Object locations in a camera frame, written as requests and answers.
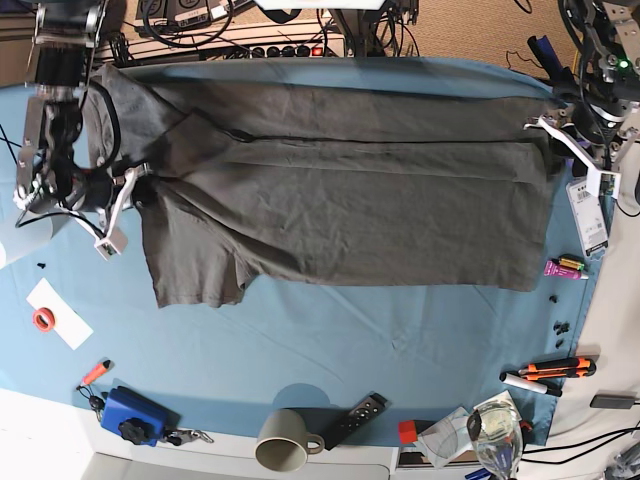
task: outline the red tape roll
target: red tape roll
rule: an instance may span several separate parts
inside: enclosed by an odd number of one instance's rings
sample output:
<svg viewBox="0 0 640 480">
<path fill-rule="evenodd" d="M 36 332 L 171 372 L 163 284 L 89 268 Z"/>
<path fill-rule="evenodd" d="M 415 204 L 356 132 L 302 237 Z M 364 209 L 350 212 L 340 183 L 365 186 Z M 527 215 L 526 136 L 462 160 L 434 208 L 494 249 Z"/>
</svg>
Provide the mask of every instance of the red tape roll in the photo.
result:
<svg viewBox="0 0 640 480">
<path fill-rule="evenodd" d="M 43 333 L 50 332 L 56 326 L 56 318 L 48 308 L 39 308 L 33 312 L 33 324 Z"/>
</svg>

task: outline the blue cloth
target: blue cloth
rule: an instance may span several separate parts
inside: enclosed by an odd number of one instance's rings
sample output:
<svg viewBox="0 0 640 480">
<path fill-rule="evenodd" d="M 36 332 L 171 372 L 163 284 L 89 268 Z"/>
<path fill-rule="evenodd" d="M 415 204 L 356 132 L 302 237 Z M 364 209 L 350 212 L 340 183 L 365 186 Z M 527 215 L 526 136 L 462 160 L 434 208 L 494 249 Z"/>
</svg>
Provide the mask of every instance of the blue cloth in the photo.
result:
<svg viewBox="0 0 640 480">
<path fill-rule="evenodd" d="M 305 76 L 303 66 L 318 68 L 316 62 L 322 61 L 256 62 L 253 77 L 247 63 L 242 70 L 235 61 L 216 62 L 215 69 L 177 65 L 134 74 L 212 74 L 232 81 L 227 69 L 244 80 L 278 70 L 272 81 L 280 76 L 298 81 Z M 326 78 L 318 80 L 324 86 L 333 79 L 370 88 L 377 85 L 370 75 L 382 68 L 377 62 L 329 63 L 333 67 L 317 70 L 325 72 Z M 472 87 L 478 74 L 481 83 L 487 82 L 487 95 L 548 94 L 531 79 L 497 67 L 471 63 L 465 68 L 463 62 L 444 60 L 386 63 L 387 71 L 380 73 L 385 90 L 405 88 L 407 63 L 414 85 L 422 90 L 431 85 L 433 93 L 448 90 L 446 85 L 477 93 Z M 440 66 L 451 75 L 449 82 L 442 76 L 430 81 L 428 73 Z M 342 74 L 332 77 L 334 67 Z M 424 78 L 417 82 L 421 69 Z M 496 83 L 487 80 L 487 72 Z M 14 141 L 21 138 L 29 94 L 22 87 L 0 90 L 0 123 Z M 86 161 L 82 145 L 76 148 L 79 162 Z M 553 202 L 545 257 L 580 251 L 564 190 L 567 180 L 559 182 Z M 2 145 L 2 217 L 13 209 L 14 181 L 13 161 Z M 571 281 L 542 277 L 541 264 L 540 281 L 530 293 L 474 286 L 323 287 L 259 277 L 239 305 L 158 310 L 135 211 L 124 216 L 122 228 L 129 246 L 110 262 L 95 253 L 79 225 L 69 222 L 49 245 L 0 271 L 0 387 L 88 408 L 74 387 L 108 357 L 114 367 L 98 382 L 101 389 L 126 385 L 180 414 L 181 425 L 249 436 L 258 434 L 276 408 L 301 408 L 310 425 L 319 425 L 324 409 L 350 408 L 377 391 L 390 401 L 388 411 L 348 443 L 398 445 L 399 421 L 438 420 L 460 405 L 471 409 L 504 390 L 501 371 L 572 352 L 599 270 L 598 264 L 590 265 L 589 280 Z M 46 268 L 38 268 L 38 262 Z M 94 329 L 76 351 L 31 324 L 25 298 L 42 276 Z M 552 294 L 557 304 L 549 302 Z M 560 349 L 553 331 L 558 321 L 570 324 Z M 535 425 L 535 443 L 544 443 L 556 398 L 511 392 L 523 417 Z"/>
</svg>

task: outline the gray mug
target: gray mug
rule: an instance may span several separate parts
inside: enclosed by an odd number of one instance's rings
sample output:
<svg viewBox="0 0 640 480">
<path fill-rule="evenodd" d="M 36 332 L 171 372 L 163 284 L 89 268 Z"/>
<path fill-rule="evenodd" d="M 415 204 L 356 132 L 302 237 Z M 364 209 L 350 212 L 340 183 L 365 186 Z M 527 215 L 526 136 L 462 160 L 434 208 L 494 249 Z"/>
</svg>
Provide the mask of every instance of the gray mug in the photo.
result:
<svg viewBox="0 0 640 480">
<path fill-rule="evenodd" d="M 309 442 L 317 447 L 309 447 Z M 264 422 L 255 456 L 258 463 L 274 472 L 294 472 L 307 463 L 309 455 L 324 450 L 324 439 L 307 432 L 303 418 L 293 410 L 276 410 Z"/>
</svg>

